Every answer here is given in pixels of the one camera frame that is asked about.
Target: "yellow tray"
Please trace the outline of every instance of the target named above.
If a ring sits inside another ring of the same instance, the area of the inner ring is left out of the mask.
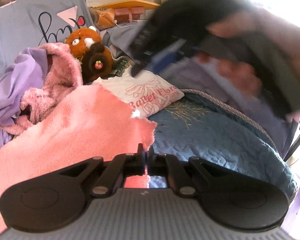
[[[159,4],[144,1],[144,0],[123,0],[123,1],[113,2],[113,3],[103,4],[98,7],[112,8],[112,9],[118,9],[118,8],[131,9],[133,7],[144,7],[145,10],[153,10],[153,9],[157,9],[159,7]]]

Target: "plush toy ear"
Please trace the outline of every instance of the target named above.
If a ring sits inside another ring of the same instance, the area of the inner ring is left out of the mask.
[[[97,29],[95,28],[95,26],[90,26],[89,29],[94,30],[95,32],[97,31]]]

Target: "pink blanket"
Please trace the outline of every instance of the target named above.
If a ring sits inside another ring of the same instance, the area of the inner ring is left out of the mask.
[[[94,156],[107,161],[136,152],[138,143],[149,148],[156,123],[131,118],[132,111],[102,85],[78,87],[45,120],[0,149],[0,196],[18,182]],[[0,215],[0,233],[5,229]]]

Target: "pillow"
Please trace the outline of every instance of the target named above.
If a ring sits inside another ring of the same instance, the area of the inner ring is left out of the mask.
[[[0,77],[25,48],[64,42],[91,25],[85,0],[17,0],[0,8]]]
[[[142,71],[133,78],[130,76],[130,69],[131,67],[127,68],[122,77],[107,80],[98,78],[93,84],[103,84],[123,102],[132,106],[135,117],[139,113],[139,117],[147,118],[184,96],[181,90],[152,72]]]

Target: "purple cloth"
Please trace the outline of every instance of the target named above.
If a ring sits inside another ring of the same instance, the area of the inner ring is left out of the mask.
[[[14,63],[5,69],[0,78],[0,125],[10,126],[20,114],[20,101],[24,92],[31,87],[42,88],[48,71],[45,49],[25,49]],[[0,148],[11,137],[0,129]]]

